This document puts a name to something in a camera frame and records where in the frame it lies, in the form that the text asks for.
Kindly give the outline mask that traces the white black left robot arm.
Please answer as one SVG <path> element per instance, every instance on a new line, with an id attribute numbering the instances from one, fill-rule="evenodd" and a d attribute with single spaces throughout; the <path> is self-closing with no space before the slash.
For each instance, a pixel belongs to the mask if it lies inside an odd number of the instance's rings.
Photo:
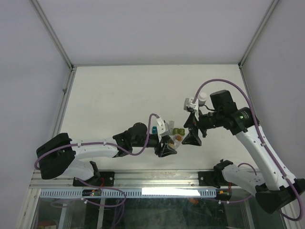
<path id="1" fill-rule="evenodd" d="M 36 170 L 43 180 L 60 176 L 80 178 L 89 185 L 100 180 L 98 167 L 92 158 L 119 158 L 132 153 L 133 148 L 153 148 L 158 157 L 175 155 L 177 151 L 170 146 L 169 135 L 148 134 L 143 123 L 135 123 L 128 130 L 92 144 L 60 133 L 36 150 Z"/>

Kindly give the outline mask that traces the weekly pill organizer strip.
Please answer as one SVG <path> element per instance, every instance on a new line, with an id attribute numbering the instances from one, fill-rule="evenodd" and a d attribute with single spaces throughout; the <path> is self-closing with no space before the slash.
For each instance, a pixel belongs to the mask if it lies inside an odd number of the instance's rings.
<path id="1" fill-rule="evenodd" d="M 176 135 L 179 134 L 181 136 L 185 136 L 185 129 L 184 128 L 178 128 L 175 126 L 175 121 L 169 121 L 168 123 L 169 126 L 169 135 Z M 157 126 L 153 126 L 151 128 L 151 134 L 157 134 Z"/>

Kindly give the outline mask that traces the clear glass pill bottle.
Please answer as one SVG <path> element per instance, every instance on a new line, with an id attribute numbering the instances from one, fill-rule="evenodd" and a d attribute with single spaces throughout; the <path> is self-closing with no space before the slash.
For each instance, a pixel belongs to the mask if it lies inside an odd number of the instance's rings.
<path id="1" fill-rule="evenodd" d="M 177 150 L 179 145 L 180 145 L 180 141 L 178 141 L 176 138 L 170 138 L 167 141 L 167 146 L 173 150 Z"/>

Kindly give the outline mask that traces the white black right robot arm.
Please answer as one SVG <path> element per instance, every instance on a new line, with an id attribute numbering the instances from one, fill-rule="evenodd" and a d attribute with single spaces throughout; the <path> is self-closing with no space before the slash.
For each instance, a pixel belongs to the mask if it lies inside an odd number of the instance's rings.
<path id="1" fill-rule="evenodd" d="M 205 94 L 199 95 L 197 100 L 185 99 L 183 108 L 190 115 L 184 127 L 189 133 L 182 144 L 201 146 L 199 132 L 206 137 L 207 130 L 224 127 L 243 144 L 261 176 L 241 170 L 233 162 L 222 159 L 204 177 L 204 182 L 216 188 L 231 182 L 252 194 L 258 205 L 269 214 L 296 200 L 297 194 L 303 194 L 305 180 L 296 178 L 283 164 L 263 135 L 262 127 L 254 125 L 251 110 L 248 107 L 238 109 L 228 90 L 212 93 L 210 98 L 213 111 L 206 114 L 200 111 L 206 102 Z"/>

